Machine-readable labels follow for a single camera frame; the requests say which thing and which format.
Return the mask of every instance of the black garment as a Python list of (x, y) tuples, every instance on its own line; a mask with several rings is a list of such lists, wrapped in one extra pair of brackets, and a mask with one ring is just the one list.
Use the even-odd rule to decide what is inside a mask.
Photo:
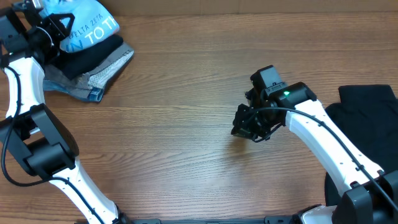
[[(398, 170), (398, 101), (388, 85), (341, 86), (341, 103), (326, 112), (347, 138), (385, 172)], [(329, 174), (326, 205), (340, 201)]]
[(78, 75), (92, 71), (122, 44), (123, 38), (115, 34), (92, 47), (76, 53), (61, 51), (60, 56), (53, 62), (53, 65), (72, 80)]

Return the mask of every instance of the wooden table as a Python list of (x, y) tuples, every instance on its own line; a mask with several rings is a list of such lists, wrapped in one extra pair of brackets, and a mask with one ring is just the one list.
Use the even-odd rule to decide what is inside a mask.
[[(47, 105), (72, 132), (98, 187), (131, 218), (262, 218), (325, 203), (325, 170), (287, 128), (255, 144), (230, 135), (256, 70), (273, 64), (325, 106), (338, 87), (398, 93), (398, 14), (118, 17), (134, 60), (100, 104), (56, 92)], [(0, 108), (8, 109), (0, 76)], [(8, 155), (11, 175), (28, 182)], [(0, 176), (0, 223), (83, 219), (50, 184)]]

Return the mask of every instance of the black folded garment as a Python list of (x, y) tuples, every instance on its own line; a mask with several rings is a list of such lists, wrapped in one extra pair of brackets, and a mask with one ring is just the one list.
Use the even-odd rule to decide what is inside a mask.
[(92, 71), (113, 51), (123, 44), (123, 38), (114, 34), (104, 41), (76, 53), (60, 52), (60, 56), (52, 63), (72, 80), (76, 76)]
[[(341, 86), (341, 103), (326, 108), (348, 139), (386, 173), (398, 170), (398, 101), (389, 85)], [(327, 174), (326, 205), (340, 201)]]

